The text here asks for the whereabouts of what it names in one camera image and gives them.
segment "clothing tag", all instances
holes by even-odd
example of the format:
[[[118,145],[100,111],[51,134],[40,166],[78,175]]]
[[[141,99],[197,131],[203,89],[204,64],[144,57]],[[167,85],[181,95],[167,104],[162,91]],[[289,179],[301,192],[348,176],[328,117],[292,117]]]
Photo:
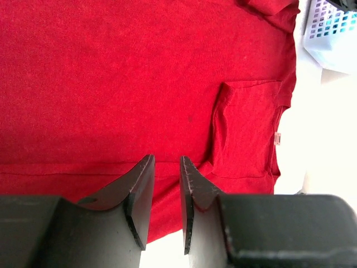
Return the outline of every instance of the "clothing tag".
[[[274,134],[274,145],[280,145],[281,133],[275,132]]]

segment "red fabric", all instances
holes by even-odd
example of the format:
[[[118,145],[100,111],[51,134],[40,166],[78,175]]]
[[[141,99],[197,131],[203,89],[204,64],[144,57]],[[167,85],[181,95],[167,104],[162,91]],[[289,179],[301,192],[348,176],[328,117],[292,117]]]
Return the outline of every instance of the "red fabric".
[[[149,241],[181,228],[182,155],[227,192],[272,193],[297,6],[0,0],[0,193],[77,201],[155,154]]]

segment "white plastic basket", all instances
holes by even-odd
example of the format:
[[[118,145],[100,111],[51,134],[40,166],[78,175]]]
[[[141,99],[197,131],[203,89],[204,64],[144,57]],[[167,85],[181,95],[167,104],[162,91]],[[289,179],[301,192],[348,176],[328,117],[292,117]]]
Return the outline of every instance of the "white plastic basket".
[[[312,0],[303,43],[323,68],[357,74],[357,12]]]

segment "black plastic part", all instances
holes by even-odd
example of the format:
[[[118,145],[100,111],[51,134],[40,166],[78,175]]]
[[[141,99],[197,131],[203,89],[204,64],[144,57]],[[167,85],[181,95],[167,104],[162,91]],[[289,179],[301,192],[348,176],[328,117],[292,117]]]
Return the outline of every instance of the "black plastic part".
[[[192,166],[181,159],[192,268],[357,267],[356,217],[342,199],[211,191],[212,183]]]
[[[0,267],[138,268],[145,248],[155,159],[73,204],[0,196]]]
[[[357,11],[356,0],[327,0],[331,5],[342,11]]]
[[[181,211],[185,254],[187,254],[191,243],[194,203],[198,204],[196,209],[205,211],[211,206],[217,194],[222,191],[203,177],[187,156],[180,159],[180,169]]]

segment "laundry basket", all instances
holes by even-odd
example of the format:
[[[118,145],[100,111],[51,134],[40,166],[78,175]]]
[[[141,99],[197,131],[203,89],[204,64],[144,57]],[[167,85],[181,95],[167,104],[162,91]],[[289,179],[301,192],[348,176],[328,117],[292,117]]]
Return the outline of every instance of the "laundry basket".
[[[312,0],[304,47],[323,68],[357,74],[357,12]]]

